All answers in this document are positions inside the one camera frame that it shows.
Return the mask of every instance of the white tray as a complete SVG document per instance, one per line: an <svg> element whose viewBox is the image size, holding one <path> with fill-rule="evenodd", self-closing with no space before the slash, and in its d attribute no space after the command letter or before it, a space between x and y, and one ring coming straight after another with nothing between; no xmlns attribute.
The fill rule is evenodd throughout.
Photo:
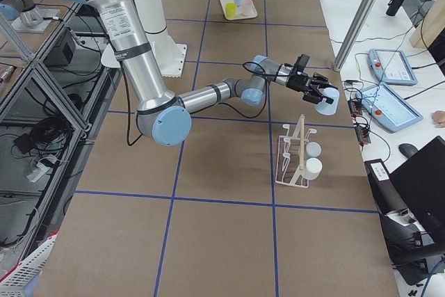
<svg viewBox="0 0 445 297"><path fill-rule="evenodd" d="M227 20L233 21L233 20L241 20L241 19L252 19L253 17L257 17L258 16L257 9L255 8L255 5L252 2L252 14L250 14L250 15L243 15L241 13L241 6L237 6L235 17L233 19L229 19L226 16L226 13L225 13L225 5L226 5L226 3L233 3L233 2L234 2L234 0L220 0L221 7L223 9L222 11L224 12L224 16L225 16L225 18Z"/></svg>

